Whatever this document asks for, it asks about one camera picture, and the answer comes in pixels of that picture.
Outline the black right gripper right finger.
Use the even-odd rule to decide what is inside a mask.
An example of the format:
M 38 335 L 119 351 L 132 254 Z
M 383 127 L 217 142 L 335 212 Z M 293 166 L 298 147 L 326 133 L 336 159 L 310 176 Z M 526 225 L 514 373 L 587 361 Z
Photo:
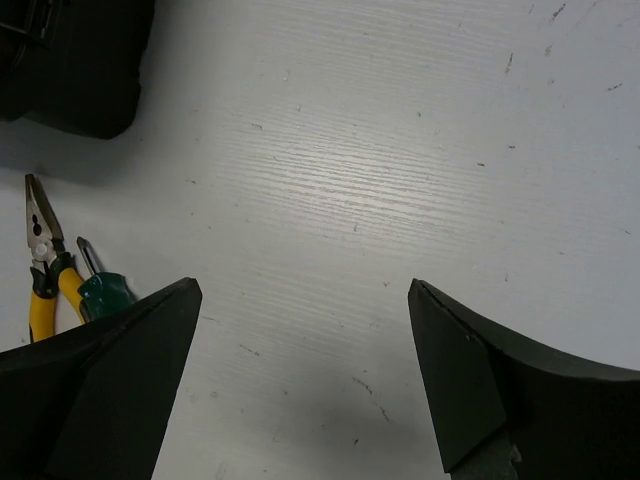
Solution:
M 414 280 L 418 363 L 453 479 L 635 479 L 639 374 L 530 339 Z

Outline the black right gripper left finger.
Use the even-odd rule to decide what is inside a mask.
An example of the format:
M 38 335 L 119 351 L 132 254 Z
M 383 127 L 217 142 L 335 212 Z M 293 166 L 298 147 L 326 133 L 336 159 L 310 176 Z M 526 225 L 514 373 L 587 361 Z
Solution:
M 2 352 L 2 478 L 151 478 L 201 301 L 198 282 L 183 278 L 116 314 Z

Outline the yellow handled long nose pliers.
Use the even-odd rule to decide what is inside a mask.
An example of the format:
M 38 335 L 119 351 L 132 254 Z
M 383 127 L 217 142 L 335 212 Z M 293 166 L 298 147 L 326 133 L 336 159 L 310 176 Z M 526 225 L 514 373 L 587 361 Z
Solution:
M 41 182 L 33 174 L 25 176 L 26 237 L 31 253 L 32 277 L 29 333 L 33 343 L 55 335 L 57 298 L 63 295 L 81 323 L 84 280 L 73 256 L 64 245 L 64 235 Z

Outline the green handled screwdriver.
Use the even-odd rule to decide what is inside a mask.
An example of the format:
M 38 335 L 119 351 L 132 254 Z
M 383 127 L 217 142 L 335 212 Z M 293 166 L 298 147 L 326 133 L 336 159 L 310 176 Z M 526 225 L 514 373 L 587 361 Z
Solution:
M 80 311 L 83 319 L 86 322 L 95 321 L 133 305 L 137 299 L 126 278 L 105 270 L 87 239 L 78 236 L 76 244 L 90 273 L 89 278 L 78 288 L 82 297 Z

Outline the black plastic toolbox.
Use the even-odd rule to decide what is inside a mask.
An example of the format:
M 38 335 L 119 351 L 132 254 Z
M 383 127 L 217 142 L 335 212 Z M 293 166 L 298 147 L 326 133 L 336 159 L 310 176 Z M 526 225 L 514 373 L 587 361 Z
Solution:
M 4 1 L 1 119 L 109 140 L 133 123 L 149 0 Z

